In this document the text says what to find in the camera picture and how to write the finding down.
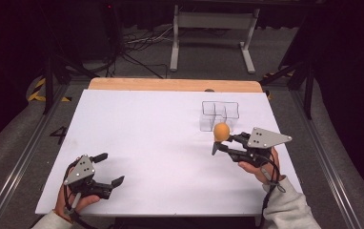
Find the orange ball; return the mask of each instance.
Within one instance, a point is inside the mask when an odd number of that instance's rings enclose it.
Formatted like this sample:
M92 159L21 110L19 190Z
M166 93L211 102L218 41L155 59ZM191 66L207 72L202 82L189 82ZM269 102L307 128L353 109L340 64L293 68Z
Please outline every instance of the orange ball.
M225 122L217 123L212 132L214 141L225 141L230 137L230 127Z

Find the person's right hand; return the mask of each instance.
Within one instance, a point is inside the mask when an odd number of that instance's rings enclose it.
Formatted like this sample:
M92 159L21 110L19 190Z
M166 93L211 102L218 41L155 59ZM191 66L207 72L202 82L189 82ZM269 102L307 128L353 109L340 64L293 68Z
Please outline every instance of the person's right hand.
M278 157L277 151L274 147L272 147L272 156L270 157L270 160L271 161L274 160L274 164L276 164L277 168L280 169L279 157ZM261 167L255 168L255 167L253 167L253 165L251 165L250 163L245 162L245 161L238 162L238 165L239 165L239 167L243 168L248 173L254 174L255 177L262 183L269 184L268 179L265 177L265 175L261 171ZM270 176L272 176L273 166L271 163L267 163L267 164L263 165L262 167L268 172L268 174ZM280 176L278 178L278 181L282 180L284 177L285 176ZM276 179L276 172L274 172L272 179Z

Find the white metal stand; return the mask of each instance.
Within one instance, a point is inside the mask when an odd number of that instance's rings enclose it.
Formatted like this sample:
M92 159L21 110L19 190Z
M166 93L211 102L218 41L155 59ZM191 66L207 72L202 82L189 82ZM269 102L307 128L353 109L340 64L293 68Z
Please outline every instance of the white metal stand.
M178 68L179 55L179 27L184 28L218 28L218 29L233 29L247 30L248 36L245 42L240 42L242 55L247 66L248 73L255 73L253 61L251 60L248 47L253 38L253 30L256 25L256 20L259 14L259 9L253 13L207 13L207 12L183 12L179 11L178 6L174 8L173 17L173 44L170 70L176 72Z

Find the person's left hand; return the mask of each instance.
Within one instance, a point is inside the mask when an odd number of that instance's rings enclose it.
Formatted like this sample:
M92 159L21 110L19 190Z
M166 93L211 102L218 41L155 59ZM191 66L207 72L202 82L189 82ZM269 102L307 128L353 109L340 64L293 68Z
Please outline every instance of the person's left hand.
M67 220L67 221L71 221L70 216L66 215L64 213L64 208L66 207L66 201L64 200L64 189L67 188L67 194L71 193L71 190L68 186L64 186L64 184L61 185L60 187L60 191L58 192L58 197L57 197L57 202L56 202L56 206L54 208L54 212L61 218ZM72 205L72 203L74 202L75 196L71 195L69 198L69 204ZM85 207L96 203L100 200L100 197L97 195L91 195L91 196L87 196L84 198L80 198L80 200L78 201L77 206L75 207L75 211L77 213L80 213L81 210L83 210Z

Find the gray floor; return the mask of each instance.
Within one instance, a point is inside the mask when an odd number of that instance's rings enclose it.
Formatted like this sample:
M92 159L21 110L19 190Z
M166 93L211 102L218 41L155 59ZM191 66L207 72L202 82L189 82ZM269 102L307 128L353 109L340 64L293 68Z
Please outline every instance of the gray floor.
M168 72L167 77L259 80L263 74L276 71L295 33L296 29L256 30L250 45L256 74L248 74L237 48L238 42L245 36L243 31L228 31L222 36L215 36L207 31L188 31L180 38L178 71ZM172 43L165 40L144 51L130 52L129 55L147 65L169 65L171 48ZM86 66L91 67L97 64L91 62ZM151 68L161 75L166 74L164 66ZM118 57L114 77L155 76L146 69ZM6 183L15 184L11 193L0 197L7 200L5 204L0 204L0 228L26 228L37 219L38 216L34 214L34 210L60 150L59 137L50 136L50 134L62 126L70 126L79 97L89 84L88 80L75 79L85 79L85 77L74 78L66 87L56 86L57 93L64 92L64 96L72 98L71 102L59 102L48 115L42 115L44 102L31 101L30 105L0 134L0 192L4 190ZM30 91L36 81L37 78L30 85ZM315 219L322 228L364 228L364 182L334 131L321 100L318 85L315 82L313 120L310 121L304 118L301 109L298 109L298 97L302 97L303 91L288 91L285 87L286 81L287 79L281 78L265 89L272 93L270 102L281 133L291 135L294 139L287 144L287 147ZM40 123L44 121L46 125L41 127ZM310 126L317 132L318 142L316 143ZM39 138L35 136L35 130L43 130ZM35 138L39 140L30 142L30 139ZM340 200L335 198L329 174L321 165L318 155L321 148L340 178L358 224L349 223L340 207ZM29 163L24 165L23 170L18 170L17 161L24 160L21 157L24 151L30 153L31 158L25 160ZM12 181L10 175L15 171L24 172L19 173L18 179ZM85 217L85 219L99 228L107 228L113 223L113 219L95 217Z

